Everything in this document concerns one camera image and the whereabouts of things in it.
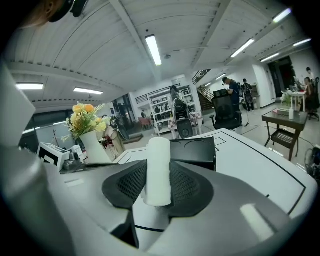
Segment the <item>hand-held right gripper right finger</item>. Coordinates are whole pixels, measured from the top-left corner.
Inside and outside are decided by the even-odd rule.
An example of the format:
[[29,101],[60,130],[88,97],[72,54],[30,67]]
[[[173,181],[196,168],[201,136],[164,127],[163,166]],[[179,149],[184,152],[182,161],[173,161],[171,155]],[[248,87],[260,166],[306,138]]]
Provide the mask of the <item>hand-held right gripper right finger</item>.
[[246,182],[183,162],[172,166],[207,180],[213,197],[197,215],[172,218],[149,254],[272,256],[295,232],[297,221]]

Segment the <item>dark mesh side table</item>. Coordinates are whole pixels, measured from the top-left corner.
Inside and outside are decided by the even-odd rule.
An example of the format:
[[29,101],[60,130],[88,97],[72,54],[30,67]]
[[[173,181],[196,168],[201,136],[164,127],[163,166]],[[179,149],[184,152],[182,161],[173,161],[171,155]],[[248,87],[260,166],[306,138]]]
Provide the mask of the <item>dark mesh side table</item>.
[[305,112],[294,111],[293,119],[289,115],[279,111],[270,111],[262,115],[262,121],[266,122],[268,139],[265,147],[272,141],[273,144],[277,143],[289,149],[288,160],[293,158],[294,149],[296,147],[296,154],[299,152],[299,137],[301,132],[305,129],[308,114]]

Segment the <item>black office chair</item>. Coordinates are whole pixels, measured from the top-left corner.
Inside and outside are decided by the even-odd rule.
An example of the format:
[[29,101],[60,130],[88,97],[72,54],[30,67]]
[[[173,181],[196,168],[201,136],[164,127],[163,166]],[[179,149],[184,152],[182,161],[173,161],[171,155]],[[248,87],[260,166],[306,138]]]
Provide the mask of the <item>black office chair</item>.
[[229,95],[214,97],[211,101],[215,114],[210,118],[216,130],[234,130],[241,126],[240,120],[237,119],[239,111],[235,111]]

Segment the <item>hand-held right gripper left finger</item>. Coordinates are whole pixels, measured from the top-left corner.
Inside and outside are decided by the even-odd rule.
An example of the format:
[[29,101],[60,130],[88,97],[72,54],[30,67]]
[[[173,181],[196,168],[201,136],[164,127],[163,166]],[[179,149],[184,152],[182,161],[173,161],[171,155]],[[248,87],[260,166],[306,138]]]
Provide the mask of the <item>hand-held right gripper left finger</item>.
[[147,179],[147,162],[133,161],[62,174],[64,183],[98,226],[139,248],[133,205]]

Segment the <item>white towel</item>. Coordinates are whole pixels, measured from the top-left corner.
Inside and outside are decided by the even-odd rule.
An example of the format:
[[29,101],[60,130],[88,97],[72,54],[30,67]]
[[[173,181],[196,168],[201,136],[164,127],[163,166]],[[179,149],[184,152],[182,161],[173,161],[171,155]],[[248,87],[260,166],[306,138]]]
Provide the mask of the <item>white towel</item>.
[[151,138],[146,147],[146,160],[145,203],[152,207],[170,205],[170,140],[163,137]]

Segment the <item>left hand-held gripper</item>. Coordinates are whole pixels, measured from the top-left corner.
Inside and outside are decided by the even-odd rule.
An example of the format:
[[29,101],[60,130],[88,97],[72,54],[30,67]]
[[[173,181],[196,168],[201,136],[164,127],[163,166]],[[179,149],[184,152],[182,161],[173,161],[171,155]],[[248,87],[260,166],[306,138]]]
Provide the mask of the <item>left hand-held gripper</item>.
[[54,165],[60,173],[74,173],[80,169],[101,168],[118,165],[118,163],[83,163],[76,152],[68,151],[54,144],[41,142],[37,150],[38,157]]

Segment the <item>staircase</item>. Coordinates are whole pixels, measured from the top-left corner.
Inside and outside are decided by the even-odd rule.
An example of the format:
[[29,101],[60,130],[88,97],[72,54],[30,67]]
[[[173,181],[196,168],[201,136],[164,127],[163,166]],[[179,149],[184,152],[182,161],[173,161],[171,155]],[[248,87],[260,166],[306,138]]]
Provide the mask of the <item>staircase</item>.
[[208,89],[206,89],[208,83],[201,84],[201,81],[210,71],[211,69],[199,70],[192,78],[192,83],[196,86],[197,89],[202,112],[210,111],[214,108],[214,105],[212,104],[213,94]]

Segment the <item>row of ceiling tube lights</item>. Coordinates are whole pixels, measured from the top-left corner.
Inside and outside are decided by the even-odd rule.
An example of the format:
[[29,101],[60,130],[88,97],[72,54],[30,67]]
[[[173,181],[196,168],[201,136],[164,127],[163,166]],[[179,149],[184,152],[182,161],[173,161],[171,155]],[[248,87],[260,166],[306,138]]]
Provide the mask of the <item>row of ceiling tube lights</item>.
[[111,97],[305,37],[293,9],[274,0],[88,0],[80,17],[18,29],[4,56],[44,84],[34,102],[73,101],[75,86]]

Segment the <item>wooden step platform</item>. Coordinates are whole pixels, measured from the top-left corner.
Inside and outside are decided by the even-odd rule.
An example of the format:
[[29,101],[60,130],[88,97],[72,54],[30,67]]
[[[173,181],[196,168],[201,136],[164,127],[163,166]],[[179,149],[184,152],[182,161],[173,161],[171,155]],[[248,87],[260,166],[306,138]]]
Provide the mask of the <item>wooden step platform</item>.
[[123,143],[126,144],[132,144],[132,143],[137,143],[139,142],[142,138],[144,137],[144,135],[142,133],[140,134],[135,134],[129,137],[128,140],[124,140]]

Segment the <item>yellow artificial flowers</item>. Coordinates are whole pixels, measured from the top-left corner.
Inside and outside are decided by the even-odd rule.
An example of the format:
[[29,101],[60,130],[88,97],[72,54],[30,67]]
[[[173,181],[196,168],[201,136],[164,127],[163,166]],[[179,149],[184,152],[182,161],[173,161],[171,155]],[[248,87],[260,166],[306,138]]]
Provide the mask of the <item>yellow artificial flowers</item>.
[[103,132],[111,124],[110,117],[98,117],[98,112],[106,105],[100,104],[93,106],[91,104],[77,103],[72,107],[72,114],[63,125],[68,128],[69,135],[62,136],[60,139],[65,142],[70,137],[78,139],[80,136],[89,132]]

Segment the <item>red chair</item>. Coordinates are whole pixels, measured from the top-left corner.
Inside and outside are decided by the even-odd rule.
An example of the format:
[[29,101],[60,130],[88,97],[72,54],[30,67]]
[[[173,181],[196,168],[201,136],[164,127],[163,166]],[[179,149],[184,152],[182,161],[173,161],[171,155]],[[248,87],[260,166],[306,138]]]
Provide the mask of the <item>red chair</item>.
[[149,118],[139,117],[138,120],[139,120],[143,130],[149,130],[151,128],[152,124],[151,124],[151,120]]

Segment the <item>white shelving unit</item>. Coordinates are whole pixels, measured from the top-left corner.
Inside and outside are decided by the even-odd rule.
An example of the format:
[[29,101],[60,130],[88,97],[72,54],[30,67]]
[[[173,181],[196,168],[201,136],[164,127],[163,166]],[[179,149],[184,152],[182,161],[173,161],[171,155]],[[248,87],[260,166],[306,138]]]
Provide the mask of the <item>white shelving unit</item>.
[[[182,86],[180,83],[174,85],[182,97],[188,104],[190,110],[190,121],[195,134],[198,134],[198,111],[197,105],[194,100],[194,94],[190,85]],[[176,121],[174,121],[173,110],[170,104],[172,104],[172,98],[170,89],[173,86],[168,86],[147,94],[149,105],[151,109],[151,115],[153,118],[153,127],[155,134],[160,136],[163,133],[172,132],[173,129],[177,132]]]

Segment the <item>white vase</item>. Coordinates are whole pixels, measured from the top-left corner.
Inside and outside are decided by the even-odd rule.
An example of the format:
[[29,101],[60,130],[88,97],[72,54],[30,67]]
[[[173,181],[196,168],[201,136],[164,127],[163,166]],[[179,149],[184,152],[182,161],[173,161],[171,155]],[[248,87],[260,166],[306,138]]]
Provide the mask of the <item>white vase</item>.
[[85,147],[89,163],[109,164],[112,162],[104,148],[101,146],[95,130],[81,135],[80,140]]

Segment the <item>white table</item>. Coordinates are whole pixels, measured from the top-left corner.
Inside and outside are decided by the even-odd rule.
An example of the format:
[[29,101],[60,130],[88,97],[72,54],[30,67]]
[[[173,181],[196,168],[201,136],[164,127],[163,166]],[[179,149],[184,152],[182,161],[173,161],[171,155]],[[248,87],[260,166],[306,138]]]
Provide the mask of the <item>white table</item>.
[[[237,178],[265,195],[297,224],[305,220],[318,192],[307,173],[268,148],[229,130],[207,133],[217,143],[215,172]],[[133,206],[138,230],[164,232],[171,223],[163,208],[146,205],[139,198]]]

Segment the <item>pink checked cloth table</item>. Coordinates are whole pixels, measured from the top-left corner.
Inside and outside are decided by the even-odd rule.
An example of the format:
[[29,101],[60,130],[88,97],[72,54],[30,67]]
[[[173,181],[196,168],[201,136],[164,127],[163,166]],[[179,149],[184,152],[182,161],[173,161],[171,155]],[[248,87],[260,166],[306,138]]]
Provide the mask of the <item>pink checked cloth table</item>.
[[[172,138],[175,139],[181,139],[182,136],[180,135],[180,132],[178,131],[178,125],[177,123],[181,123],[185,119],[180,119],[176,121],[174,117],[170,117],[168,120],[168,129],[171,132]],[[202,125],[203,125],[203,117],[198,112],[192,112],[190,114],[190,125],[192,131],[189,132],[189,137],[193,137],[195,135],[202,134]]]

